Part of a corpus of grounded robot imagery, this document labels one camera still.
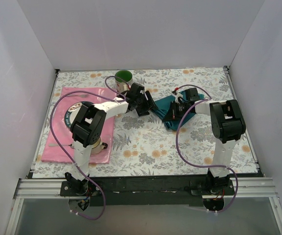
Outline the teal cloth napkin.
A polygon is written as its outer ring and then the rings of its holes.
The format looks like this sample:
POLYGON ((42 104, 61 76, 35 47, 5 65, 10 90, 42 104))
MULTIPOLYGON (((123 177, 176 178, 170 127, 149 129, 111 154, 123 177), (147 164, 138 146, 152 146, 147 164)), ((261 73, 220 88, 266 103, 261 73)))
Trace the teal cloth napkin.
POLYGON ((173 95, 170 95, 155 101, 158 109, 153 110, 153 113, 161 119, 167 130, 176 131, 181 119, 171 120, 171 102, 174 100, 175 97, 173 95))

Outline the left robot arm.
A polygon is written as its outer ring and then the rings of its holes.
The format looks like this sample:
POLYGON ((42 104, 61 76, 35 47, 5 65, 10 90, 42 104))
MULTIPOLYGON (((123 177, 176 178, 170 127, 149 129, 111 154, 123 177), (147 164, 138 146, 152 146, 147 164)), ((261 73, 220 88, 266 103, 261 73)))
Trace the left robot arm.
POLYGON ((106 120, 133 110, 142 117, 157 108, 150 92, 138 83, 133 83, 128 91, 119 93, 113 99, 108 98, 106 102, 84 102, 70 127, 74 141, 73 168, 71 172, 65 173, 70 189, 78 196, 88 191, 86 177, 89 176, 91 152, 93 146, 101 140, 106 120))

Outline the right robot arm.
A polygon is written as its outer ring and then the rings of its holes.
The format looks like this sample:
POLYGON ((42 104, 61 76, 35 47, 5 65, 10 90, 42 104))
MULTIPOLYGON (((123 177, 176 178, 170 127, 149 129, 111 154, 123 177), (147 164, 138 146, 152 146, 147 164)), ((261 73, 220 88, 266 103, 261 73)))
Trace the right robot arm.
POLYGON ((201 99, 197 87, 185 90, 185 98, 179 88, 173 91, 175 101, 171 103, 172 118, 179 119, 176 131, 176 149, 188 165, 206 168, 205 190, 218 194, 229 186, 230 167, 233 149, 246 131, 246 124, 237 100, 216 101, 211 97, 201 99), (212 165, 196 165, 185 160, 179 149, 179 131, 189 113, 210 116, 211 129, 215 137, 215 150, 212 165))

